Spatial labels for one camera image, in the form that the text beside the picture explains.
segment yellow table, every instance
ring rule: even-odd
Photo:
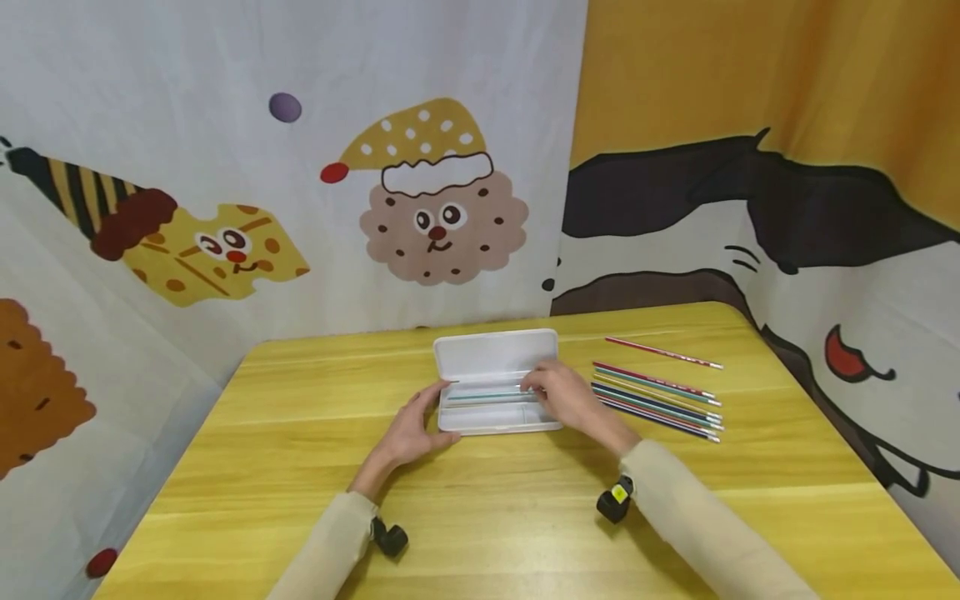
[[[625,416],[665,444],[826,598],[960,597],[944,563],[738,313],[717,303],[255,348],[134,533],[98,600],[262,599],[391,416],[436,377],[441,335],[553,327],[561,357],[706,388],[712,444]],[[717,371],[606,343],[630,337]],[[686,598],[712,594],[636,510],[594,510],[617,464],[572,430],[464,438],[408,468],[382,507],[410,536],[371,546],[341,598]]]

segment pencil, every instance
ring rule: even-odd
[[[628,342],[626,340],[618,340],[617,338],[612,338],[609,336],[604,339],[606,339],[608,342],[613,342],[614,344],[622,344],[623,346],[629,346],[630,348],[646,350],[648,352],[653,352],[654,354],[659,354],[660,356],[669,356],[670,358],[678,358],[680,360],[685,360],[686,362],[693,363],[695,365],[703,365],[704,367],[713,367],[714,369],[723,369],[723,365],[720,365],[717,363],[711,363],[709,360],[703,360],[701,358],[685,356],[683,354],[678,354],[677,352],[671,352],[670,350],[662,350],[660,348],[654,348],[652,346],[644,346],[643,344],[638,344],[636,342]]]
[[[533,392],[492,392],[489,394],[464,394],[462,396],[448,396],[447,400],[475,400],[481,398],[500,398],[500,397],[535,397]]]
[[[613,365],[608,365],[607,363],[601,363],[599,361],[593,361],[594,367],[601,367],[610,371],[619,371],[624,374],[636,377],[637,379],[643,379],[644,381],[649,381],[650,383],[659,383],[660,385],[665,385],[668,388],[673,388],[674,390],[680,390],[681,392],[687,392],[689,394],[694,394],[696,396],[703,396],[712,399],[716,399],[717,396],[707,392],[705,390],[698,390],[697,388],[691,388],[690,386],[685,386],[680,383],[674,383],[673,381],[667,381],[666,379],[660,379],[659,377],[652,377],[650,375],[645,375],[642,372],[627,371],[626,369],[621,369],[620,367],[615,367]]]
[[[700,430],[697,430],[697,429],[691,429],[691,428],[689,428],[689,427],[684,427],[684,426],[682,426],[682,425],[678,425],[677,423],[674,423],[674,422],[671,422],[671,421],[669,421],[669,420],[667,420],[667,419],[658,417],[657,415],[650,414],[650,413],[645,413],[645,412],[643,412],[641,409],[638,409],[638,408],[628,408],[628,407],[622,406],[622,405],[620,405],[620,404],[618,404],[618,403],[616,403],[616,402],[614,402],[614,401],[612,401],[612,400],[608,400],[608,399],[606,399],[606,398],[603,398],[602,396],[599,396],[599,398],[600,398],[600,401],[601,401],[601,402],[603,402],[603,403],[606,404],[607,406],[613,408],[613,410],[618,410],[618,411],[620,411],[621,413],[627,413],[628,415],[633,415],[634,417],[640,417],[641,419],[646,419],[646,420],[648,420],[648,421],[651,421],[651,422],[654,422],[654,423],[658,423],[658,424],[660,424],[660,425],[665,425],[665,426],[670,427],[670,428],[672,428],[672,429],[676,429],[677,431],[683,431],[684,433],[688,433],[688,434],[690,434],[690,435],[697,436],[698,438],[703,438],[704,440],[709,440],[709,441],[711,441],[711,442],[713,442],[713,443],[715,443],[715,444],[720,444],[720,438],[718,438],[718,437],[715,436],[715,435],[709,434],[709,433],[707,433],[707,432],[705,432],[705,431],[700,431]]]
[[[600,383],[591,383],[590,386],[595,394],[602,394],[606,397],[620,400],[621,402],[625,402],[632,406],[660,413],[674,420],[685,421],[685,423],[689,425],[708,427],[718,431],[724,430],[724,426],[720,423],[709,420],[702,415],[694,413],[693,411],[680,408],[679,406],[671,406],[666,402],[660,402],[658,400],[653,400],[652,398],[621,392],[620,390]]]
[[[701,427],[701,426],[699,426],[699,425],[696,424],[696,423],[689,423],[689,422],[686,422],[686,421],[684,421],[684,420],[679,420],[679,419],[677,419],[677,418],[675,418],[675,417],[670,417],[669,415],[665,415],[665,414],[660,413],[660,412],[658,412],[658,411],[656,411],[656,410],[652,410],[652,409],[649,409],[649,408],[646,408],[646,407],[643,407],[643,406],[637,406],[637,405],[633,404],[632,402],[625,402],[625,401],[623,401],[623,400],[621,400],[621,399],[619,399],[619,398],[616,398],[616,397],[608,396],[608,395],[605,395],[605,394],[602,394],[602,393],[598,393],[598,396],[597,396],[597,397],[600,398],[601,400],[605,400],[604,403],[607,404],[608,406],[610,405],[611,402],[614,402],[614,403],[619,404],[620,406],[623,406],[623,407],[625,407],[625,408],[629,408],[629,409],[631,409],[631,410],[638,410],[638,411],[640,411],[640,412],[642,412],[642,413],[646,413],[646,414],[648,414],[648,415],[652,415],[652,416],[657,417],[657,418],[659,418],[659,419],[668,420],[668,421],[672,422],[672,423],[675,424],[675,425],[679,425],[679,426],[682,426],[682,427],[687,427],[687,428],[689,428],[689,429],[693,429],[694,431],[699,431],[699,432],[702,432],[702,433],[708,433],[708,434],[710,434],[710,435],[715,435],[715,436],[719,436],[719,435],[720,435],[720,434],[717,433],[716,431],[713,431],[713,430],[708,429],[708,428],[705,428],[705,427]]]
[[[595,367],[595,369],[598,372],[601,372],[605,375],[610,375],[610,376],[616,377],[617,379],[626,379],[627,381],[633,381],[634,383],[638,383],[639,385],[642,385],[647,388],[654,388],[656,390],[661,390],[663,392],[669,392],[670,394],[676,394],[677,396],[683,396],[685,398],[696,400],[698,402],[712,404],[713,406],[723,406],[723,404],[720,403],[720,400],[715,400],[713,398],[708,398],[704,396],[697,396],[696,394],[691,394],[690,392],[684,392],[683,390],[677,390],[675,388],[668,388],[665,385],[661,385],[653,381],[647,381],[646,379],[640,379],[639,377],[628,375],[622,371],[611,371],[610,369],[605,369],[603,367]]]
[[[622,381],[620,379],[614,379],[613,377],[610,377],[609,375],[604,375],[601,372],[594,373],[593,377],[600,383],[609,385],[611,387],[626,390],[633,394],[637,394],[638,396],[655,398],[662,402],[668,402],[676,406],[681,406],[687,410],[691,410],[695,413],[704,415],[705,417],[710,417],[712,420],[716,420],[716,422],[718,423],[723,421],[723,415],[719,413],[711,413],[709,410],[705,410],[703,408],[700,408],[699,406],[694,406],[693,404],[687,404],[683,400],[679,400],[674,397],[667,396],[666,394],[661,394],[660,392],[655,392],[653,389],[641,388],[631,383],[627,383],[626,381]]]

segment cartoon mouth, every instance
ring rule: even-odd
[[[432,251],[443,252],[453,246],[453,242],[447,242],[446,246],[437,246],[436,240],[430,240],[430,246],[426,249],[427,253]]]
[[[844,344],[840,337],[840,324],[834,325],[827,334],[824,356],[833,374],[848,383],[859,383],[870,377],[893,381],[897,377],[897,372],[893,369],[883,373],[878,372],[870,366],[862,351]]]
[[[240,273],[241,271],[243,271],[244,273],[249,273],[250,271],[256,271],[256,267],[257,267],[257,263],[256,263],[255,260],[254,260],[253,264],[251,264],[251,266],[250,266],[249,268],[247,268],[247,269],[244,269],[243,267],[241,267],[241,266],[240,266],[240,263],[236,263],[236,264],[233,265],[233,274],[236,275],[236,274]]]

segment white pencil case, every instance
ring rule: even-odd
[[[438,425],[463,435],[560,429],[535,396],[519,391],[539,361],[557,358],[557,332],[525,329],[438,338],[440,377],[454,381],[440,394]]]

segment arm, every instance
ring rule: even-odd
[[[524,378],[553,417],[621,457],[633,498],[658,534],[721,598],[817,595],[777,552],[666,448],[642,441],[569,367],[546,361]]]
[[[439,381],[414,394],[396,413],[383,439],[373,449],[347,488],[333,498],[306,543],[284,571],[267,600],[332,600],[367,550],[374,499],[400,465],[455,444],[459,434],[428,434],[424,415],[447,382]]]

